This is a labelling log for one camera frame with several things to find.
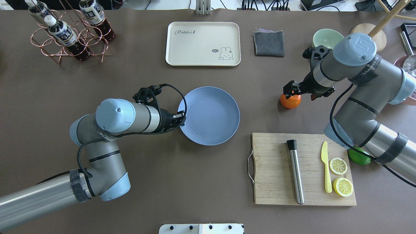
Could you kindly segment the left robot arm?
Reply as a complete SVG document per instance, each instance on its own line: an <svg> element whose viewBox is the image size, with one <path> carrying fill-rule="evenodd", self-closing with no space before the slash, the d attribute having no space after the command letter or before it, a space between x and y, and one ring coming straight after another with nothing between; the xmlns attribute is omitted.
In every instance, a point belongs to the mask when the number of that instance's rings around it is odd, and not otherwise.
<svg viewBox="0 0 416 234"><path fill-rule="evenodd" d="M131 184L117 140L127 135L158 135L184 125L187 103L172 114L158 105L156 96L167 84L141 88L134 102L106 99L95 113L70 127L72 141L79 146L78 168L1 197L1 231L35 220L93 197L110 201L126 194Z"/></svg>

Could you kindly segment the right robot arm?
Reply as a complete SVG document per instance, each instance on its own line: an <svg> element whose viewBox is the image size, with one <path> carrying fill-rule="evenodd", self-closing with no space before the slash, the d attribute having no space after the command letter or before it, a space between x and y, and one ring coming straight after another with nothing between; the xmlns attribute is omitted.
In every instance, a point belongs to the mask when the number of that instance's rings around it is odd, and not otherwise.
<svg viewBox="0 0 416 234"><path fill-rule="evenodd" d="M346 36L302 82L286 84L283 93L286 97L309 93L312 100L328 97L344 78L356 87L330 117L325 135L344 148L363 149L376 163L415 183L415 143L376 121L385 105L397 105L413 94L415 78L377 55L370 36Z"/></svg>

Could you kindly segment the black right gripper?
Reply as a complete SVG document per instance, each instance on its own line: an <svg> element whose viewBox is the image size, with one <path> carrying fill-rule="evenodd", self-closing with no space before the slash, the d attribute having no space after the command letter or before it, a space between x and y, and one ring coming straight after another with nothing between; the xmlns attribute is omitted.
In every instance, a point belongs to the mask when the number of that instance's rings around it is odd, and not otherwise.
<svg viewBox="0 0 416 234"><path fill-rule="evenodd" d="M303 58L310 60L310 72L306 75L301 83L290 81L283 87L283 95L285 99L289 99L294 95L311 94L311 101L320 97L328 97L334 91L335 87L330 88L320 85L313 75L314 68L318 62L322 60L329 53L329 49L325 46L308 47L303 52Z"/></svg>

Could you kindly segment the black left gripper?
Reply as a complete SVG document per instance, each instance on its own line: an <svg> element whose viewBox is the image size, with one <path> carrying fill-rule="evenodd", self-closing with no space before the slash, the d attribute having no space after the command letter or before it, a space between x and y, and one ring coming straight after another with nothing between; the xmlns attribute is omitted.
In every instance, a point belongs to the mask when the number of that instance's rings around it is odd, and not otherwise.
<svg viewBox="0 0 416 234"><path fill-rule="evenodd" d="M186 121L186 112L179 111L172 114L159 107L156 95L161 94L162 87L165 85L152 85L142 87L134 96L136 103L144 105L149 109L150 122L144 133L163 134L170 132L179 126L184 126Z"/></svg>

